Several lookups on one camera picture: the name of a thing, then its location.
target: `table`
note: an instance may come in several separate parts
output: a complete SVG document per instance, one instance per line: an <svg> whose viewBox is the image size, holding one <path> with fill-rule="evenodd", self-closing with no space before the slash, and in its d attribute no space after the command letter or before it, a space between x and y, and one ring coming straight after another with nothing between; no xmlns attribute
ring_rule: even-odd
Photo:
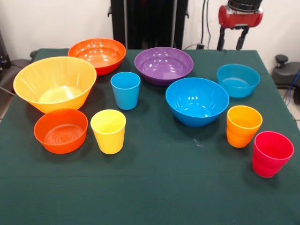
<svg viewBox="0 0 300 225"><path fill-rule="evenodd" d="M34 60L67 55L67 49L41 49ZM120 67L98 77L80 109L88 119L103 109L118 109L110 78L137 70L128 50ZM47 152L33 135L42 116L14 97L0 124L1 225L217 225L300 223L299 130L256 51L196 51L190 77L216 81L223 64L254 68L261 82L229 107L248 105L263 116L260 131L288 136L295 154L271 179L251 166L253 141L244 149L226 140L226 113L200 128L186 127L172 115L163 87L142 80L135 109L126 118L124 147L116 155L98 149L89 126L77 151Z"/></svg>

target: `plastic cup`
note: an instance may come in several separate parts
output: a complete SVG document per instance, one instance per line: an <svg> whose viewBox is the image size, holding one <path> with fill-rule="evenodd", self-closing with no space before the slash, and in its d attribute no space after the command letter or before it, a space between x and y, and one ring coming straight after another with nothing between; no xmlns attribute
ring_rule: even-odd
<svg viewBox="0 0 300 225"><path fill-rule="evenodd" d="M237 105L227 112L227 140L235 148L246 147L263 122L254 108Z"/></svg>
<svg viewBox="0 0 300 225"><path fill-rule="evenodd" d="M294 154L293 143L284 135L272 131L259 133L254 139L252 166L264 178L278 173Z"/></svg>
<svg viewBox="0 0 300 225"><path fill-rule="evenodd" d="M112 90L117 106L122 110L136 107L141 79L131 72L121 72L111 78Z"/></svg>
<svg viewBox="0 0 300 225"><path fill-rule="evenodd" d="M123 113L113 109L100 111L92 117L90 125L103 153L115 154L122 149L125 124Z"/></svg>

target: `bowl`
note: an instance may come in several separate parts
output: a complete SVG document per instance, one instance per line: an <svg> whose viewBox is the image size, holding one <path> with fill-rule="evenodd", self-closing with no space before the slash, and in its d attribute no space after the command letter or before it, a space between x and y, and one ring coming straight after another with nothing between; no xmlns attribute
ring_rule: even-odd
<svg viewBox="0 0 300 225"><path fill-rule="evenodd" d="M16 94L43 113L79 109L97 78L94 67L72 57L52 57L22 69L14 80Z"/></svg>
<svg viewBox="0 0 300 225"><path fill-rule="evenodd" d="M135 58L135 67L142 77L157 86L168 86L187 76L193 66L193 60L188 54L170 47L150 48Z"/></svg>
<svg viewBox="0 0 300 225"><path fill-rule="evenodd" d="M126 48L113 39L93 38L75 44L67 55L86 60L96 69L97 75L106 75L121 64Z"/></svg>
<svg viewBox="0 0 300 225"><path fill-rule="evenodd" d="M174 116L189 127L211 123L229 104L225 89L203 78L175 81L168 87L165 98Z"/></svg>
<svg viewBox="0 0 300 225"><path fill-rule="evenodd" d="M217 71L217 80L230 97L244 98L254 91L260 77L258 72L250 67L227 64Z"/></svg>
<svg viewBox="0 0 300 225"><path fill-rule="evenodd" d="M34 136L46 150L66 154L84 142L88 128L86 116L74 109L60 109L42 116L34 126Z"/></svg>

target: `floor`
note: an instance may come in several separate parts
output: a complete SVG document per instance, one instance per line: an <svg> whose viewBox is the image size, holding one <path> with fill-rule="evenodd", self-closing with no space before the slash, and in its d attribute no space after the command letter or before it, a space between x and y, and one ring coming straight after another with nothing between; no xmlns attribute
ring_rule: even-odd
<svg viewBox="0 0 300 225"><path fill-rule="evenodd" d="M281 97L283 98L284 95L285 95L285 92L286 92L286 89L279 89L278 90ZM299 120L297 121L297 125L298 125L298 128L300 129L300 105L296 105L293 101L293 90L291 92L291 96L292 96L292 99L289 103L289 105L287 106L288 110L290 111L290 113L294 116L295 120ZM13 97L8 95L7 98L0 102L0 123L2 121L2 118L5 116L5 113L12 101Z"/></svg>
<svg viewBox="0 0 300 225"><path fill-rule="evenodd" d="M286 89L278 89L281 97L283 98L286 92ZM290 103L287 105L287 103L289 102L289 96L288 99L286 101L286 105L288 110L290 111L290 113L293 115L293 117L295 118L298 128L300 129L300 105L296 105L293 101L293 93L294 91L291 91L291 101Z"/></svg>

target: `blue bowl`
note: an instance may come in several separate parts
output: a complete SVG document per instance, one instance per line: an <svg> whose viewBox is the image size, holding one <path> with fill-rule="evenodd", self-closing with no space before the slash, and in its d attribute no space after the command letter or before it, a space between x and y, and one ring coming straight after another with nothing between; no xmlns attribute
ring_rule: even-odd
<svg viewBox="0 0 300 225"><path fill-rule="evenodd" d="M254 91L260 77L258 72L250 67L227 64L217 71L217 80L230 97L244 98Z"/></svg>
<svg viewBox="0 0 300 225"><path fill-rule="evenodd" d="M224 88L203 78L185 78L172 83L165 98L174 116L189 127L211 123L229 104Z"/></svg>

